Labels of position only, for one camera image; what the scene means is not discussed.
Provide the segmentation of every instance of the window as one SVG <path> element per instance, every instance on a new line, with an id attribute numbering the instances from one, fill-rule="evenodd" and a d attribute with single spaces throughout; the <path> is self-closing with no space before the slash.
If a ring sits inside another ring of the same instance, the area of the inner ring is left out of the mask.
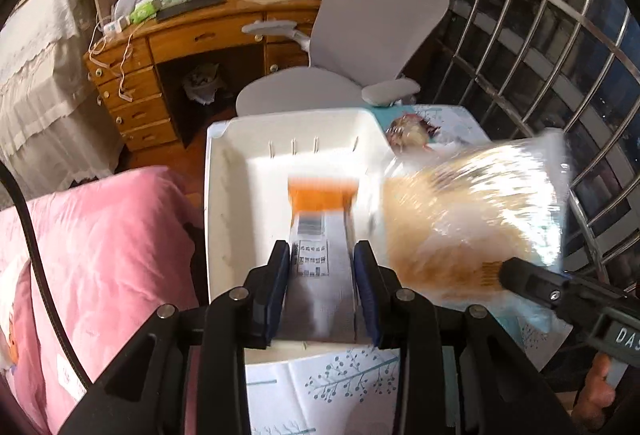
<path id="1" fill-rule="evenodd" d="M 564 129 L 586 218 L 568 214 L 564 256 L 593 272 L 595 241 L 594 263 L 628 287 L 640 259 L 640 27 L 624 0 L 453 0 L 437 41 L 425 102 L 464 105 L 491 139 Z"/>

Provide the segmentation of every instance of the pink blanket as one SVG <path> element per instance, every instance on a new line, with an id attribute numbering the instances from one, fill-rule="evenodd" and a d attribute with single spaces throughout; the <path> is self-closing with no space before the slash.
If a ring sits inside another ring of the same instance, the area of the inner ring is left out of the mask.
<path id="1" fill-rule="evenodd" d="M 202 227 L 202 212 L 168 168 L 127 171 L 29 207 L 56 307 L 92 381 L 160 304 L 198 306 L 190 273 L 194 245 L 183 225 Z M 82 390 L 68 376 L 14 208 L 0 213 L 4 301 L 12 274 L 12 322 L 4 334 L 17 364 L 8 377 L 34 423 L 55 434 Z"/>

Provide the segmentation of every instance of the white plastic tray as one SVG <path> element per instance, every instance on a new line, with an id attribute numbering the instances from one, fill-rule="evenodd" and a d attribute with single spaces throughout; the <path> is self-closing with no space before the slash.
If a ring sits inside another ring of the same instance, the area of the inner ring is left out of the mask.
<path id="1" fill-rule="evenodd" d="M 312 110 L 231 120 L 207 141 L 205 237 L 209 298 L 242 285 L 250 269 L 267 263 L 276 240 L 289 240 L 290 176 L 359 181 L 352 207 L 354 240 L 372 234 L 380 177 L 393 159 L 375 117 L 364 109 Z M 281 361 L 335 350 L 334 345 L 275 342 L 247 351 L 247 362 Z"/>

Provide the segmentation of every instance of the desk drawer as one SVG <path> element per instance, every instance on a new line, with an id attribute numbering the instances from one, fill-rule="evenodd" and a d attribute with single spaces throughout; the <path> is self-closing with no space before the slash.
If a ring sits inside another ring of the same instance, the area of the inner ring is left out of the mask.
<path id="1" fill-rule="evenodd" d="M 169 118 L 169 113 L 160 94 L 138 103 L 118 107 L 115 110 L 111 110 L 111 115 L 116 122 L 118 130 L 121 132 Z"/>
<path id="2" fill-rule="evenodd" d="M 317 11 L 270 11 L 267 13 L 267 20 L 293 20 L 298 22 L 297 29 L 311 36 L 311 29 L 316 21 Z M 267 43 L 277 43 L 289 41 L 287 38 L 279 36 L 267 36 Z"/>
<path id="3" fill-rule="evenodd" d="M 131 46 L 131 54 L 122 66 L 125 74 L 148 67 L 153 63 L 145 38 L 131 40 Z M 119 47 L 108 49 L 94 56 L 99 62 L 107 64 L 109 68 L 98 67 L 98 65 L 89 60 L 88 57 L 86 58 L 86 65 L 89 69 L 91 79 L 97 86 L 120 76 L 120 63 L 122 62 L 122 56 L 126 47 L 127 44 L 124 43 Z"/>
<path id="4" fill-rule="evenodd" d="M 120 78 L 115 78 L 100 86 L 100 97 L 104 106 L 112 110 L 113 108 L 130 105 L 118 95 Z M 160 87 L 156 81 L 156 73 L 153 67 L 146 67 L 124 76 L 124 93 L 133 98 L 131 103 L 137 103 L 143 98 L 160 93 Z"/>
<path id="5" fill-rule="evenodd" d="M 127 148 L 132 152 L 177 140 L 171 120 L 162 120 L 159 123 L 123 132 L 121 135 Z"/>
<path id="6" fill-rule="evenodd" d="M 309 56 L 295 42 L 268 43 L 265 47 L 265 75 L 273 74 L 289 67 L 309 65 Z"/>
<path id="7" fill-rule="evenodd" d="M 151 35 L 149 47 L 156 63 L 161 63 L 209 50 L 255 43 L 254 35 L 244 34 L 241 29 L 256 20 L 260 20 L 260 13 L 183 25 Z"/>

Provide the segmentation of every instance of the wooden floor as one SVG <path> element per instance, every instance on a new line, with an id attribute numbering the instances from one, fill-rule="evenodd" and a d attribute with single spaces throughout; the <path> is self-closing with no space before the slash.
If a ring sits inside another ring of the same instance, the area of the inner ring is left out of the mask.
<path id="1" fill-rule="evenodd" d="M 230 120 L 235 116 L 236 111 L 233 107 L 211 116 L 187 148 L 183 147 L 179 141 L 175 141 L 137 152 L 126 152 L 122 155 L 116 171 L 132 170 L 143 166 L 168 166 L 184 177 L 187 197 L 194 205 L 202 208 L 207 127 L 213 122 Z"/>

